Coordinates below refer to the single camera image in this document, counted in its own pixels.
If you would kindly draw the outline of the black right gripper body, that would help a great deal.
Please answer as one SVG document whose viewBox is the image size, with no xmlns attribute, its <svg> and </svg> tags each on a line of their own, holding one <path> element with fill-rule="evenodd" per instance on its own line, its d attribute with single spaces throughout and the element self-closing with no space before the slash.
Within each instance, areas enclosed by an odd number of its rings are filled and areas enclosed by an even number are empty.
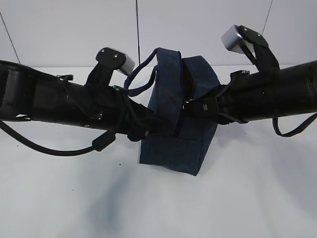
<svg viewBox="0 0 317 238">
<path fill-rule="evenodd" d="M 219 103 L 219 113 L 226 113 L 235 117 L 235 122 L 240 124 L 246 124 L 247 121 L 239 118 L 236 113 L 234 103 L 233 84 L 237 79 L 249 75 L 248 70 L 239 70 L 230 74 L 230 82 L 225 85 L 222 90 L 216 95 L 217 102 Z"/>
</svg>

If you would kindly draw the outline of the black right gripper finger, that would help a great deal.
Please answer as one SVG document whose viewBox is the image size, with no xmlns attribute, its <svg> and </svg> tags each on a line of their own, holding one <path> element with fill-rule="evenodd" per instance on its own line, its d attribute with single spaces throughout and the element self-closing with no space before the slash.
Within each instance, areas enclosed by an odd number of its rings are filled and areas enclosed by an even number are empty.
<svg viewBox="0 0 317 238">
<path fill-rule="evenodd" d="M 184 104 L 184 112 L 189 117 L 213 117 L 219 114 L 216 97 L 189 100 Z"/>
<path fill-rule="evenodd" d="M 226 113 L 217 114 L 218 124 L 226 125 L 235 122 L 235 117 Z"/>
</svg>

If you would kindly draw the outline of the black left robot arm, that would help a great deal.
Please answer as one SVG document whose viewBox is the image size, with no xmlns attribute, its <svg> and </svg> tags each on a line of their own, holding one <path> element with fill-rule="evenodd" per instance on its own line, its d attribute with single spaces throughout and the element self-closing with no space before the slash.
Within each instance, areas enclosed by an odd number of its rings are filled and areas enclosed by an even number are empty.
<svg viewBox="0 0 317 238">
<path fill-rule="evenodd" d="M 55 76 L 0 62 L 0 118 L 41 121 L 125 134 L 132 141 L 169 130 L 171 123 L 130 99 L 122 88 L 84 86 L 71 75 Z"/>
</svg>

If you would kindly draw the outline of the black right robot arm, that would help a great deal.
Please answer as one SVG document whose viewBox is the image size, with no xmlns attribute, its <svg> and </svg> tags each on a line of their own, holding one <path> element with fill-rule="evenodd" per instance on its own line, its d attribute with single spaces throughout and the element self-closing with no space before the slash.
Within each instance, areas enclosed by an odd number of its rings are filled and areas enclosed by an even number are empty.
<svg viewBox="0 0 317 238">
<path fill-rule="evenodd" d="M 317 111 L 316 61 L 284 68 L 231 73 L 220 84 L 184 105 L 191 118 L 218 124 L 287 117 Z"/>
</svg>

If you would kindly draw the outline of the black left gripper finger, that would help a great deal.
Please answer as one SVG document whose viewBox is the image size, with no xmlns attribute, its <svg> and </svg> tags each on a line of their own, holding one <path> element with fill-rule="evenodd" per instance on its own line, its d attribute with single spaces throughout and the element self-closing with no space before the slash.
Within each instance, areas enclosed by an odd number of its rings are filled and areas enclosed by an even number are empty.
<svg viewBox="0 0 317 238">
<path fill-rule="evenodd" d="M 163 135 L 171 130 L 171 123 L 154 114 L 141 104 L 129 105 L 131 116 L 130 129 L 127 137 L 130 141 L 147 139 L 150 135 Z"/>
</svg>

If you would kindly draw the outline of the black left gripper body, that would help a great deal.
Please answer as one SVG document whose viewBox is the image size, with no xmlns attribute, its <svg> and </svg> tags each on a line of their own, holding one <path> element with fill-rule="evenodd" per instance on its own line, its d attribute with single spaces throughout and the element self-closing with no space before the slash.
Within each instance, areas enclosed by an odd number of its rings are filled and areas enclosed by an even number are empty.
<svg viewBox="0 0 317 238">
<path fill-rule="evenodd" d="M 101 119 L 94 122 L 94 129 L 112 130 L 116 133 L 147 136 L 149 110 L 134 102 L 122 88 L 94 88 L 94 104 L 101 110 Z"/>
</svg>

